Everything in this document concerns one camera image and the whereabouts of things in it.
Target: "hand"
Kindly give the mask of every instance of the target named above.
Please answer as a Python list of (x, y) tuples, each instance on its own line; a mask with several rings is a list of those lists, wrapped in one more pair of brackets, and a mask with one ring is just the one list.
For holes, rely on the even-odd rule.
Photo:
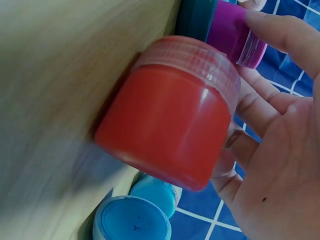
[(249, 10), (261, 11), (267, 0), (238, 0), (238, 4)]
[[(314, 80), (313, 97), (279, 92), (255, 70), (239, 68), (238, 115), (261, 143), (232, 123), (212, 183), (251, 240), (320, 238), (320, 33), (292, 16), (249, 12), (247, 24), (288, 53)], [(235, 160), (245, 171), (233, 170)]]

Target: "teal jar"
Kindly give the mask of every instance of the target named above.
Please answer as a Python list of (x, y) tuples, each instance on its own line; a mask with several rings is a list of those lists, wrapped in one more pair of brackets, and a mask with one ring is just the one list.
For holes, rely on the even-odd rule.
[(146, 199), (158, 206), (170, 218), (176, 211), (182, 188), (145, 175), (130, 190), (129, 195)]
[(98, 207), (93, 240), (170, 240), (171, 225), (164, 212), (136, 196), (109, 198)]

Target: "plastic jar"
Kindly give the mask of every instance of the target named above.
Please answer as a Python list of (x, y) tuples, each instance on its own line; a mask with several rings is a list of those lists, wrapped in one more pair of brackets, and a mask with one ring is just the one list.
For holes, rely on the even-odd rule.
[(247, 10), (223, 0), (184, 0), (176, 23), (176, 34), (210, 44), (234, 64), (255, 69), (267, 44), (250, 31)]
[(98, 207), (93, 240), (170, 240), (171, 225), (164, 212), (135, 196), (109, 198)]
[(130, 190), (129, 195), (146, 199), (158, 206), (171, 218), (180, 201), (182, 188), (164, 182), (150, 175), (145, 175)]
[(203, 189), (224, 144), (240, 91), (233, 64), (183, 36), (142, 54), (95, 141), (123, 162), (173, 185)]

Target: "red jar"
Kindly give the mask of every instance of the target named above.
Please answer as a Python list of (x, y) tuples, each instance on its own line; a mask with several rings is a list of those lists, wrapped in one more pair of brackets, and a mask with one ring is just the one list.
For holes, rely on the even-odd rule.
[(165, 182), (198, 191), (211, 176), (239, 98), (240, 77), (210, 45), (183, 36), (142, 54), (95, 141)]

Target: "wooden surface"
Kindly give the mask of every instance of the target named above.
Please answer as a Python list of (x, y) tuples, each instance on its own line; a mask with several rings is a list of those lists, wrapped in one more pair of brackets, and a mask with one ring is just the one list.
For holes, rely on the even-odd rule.
[(128, 169), (93, 143), (137, 52), (178, 0), (0, 0), (0, 239), (80, 239)]

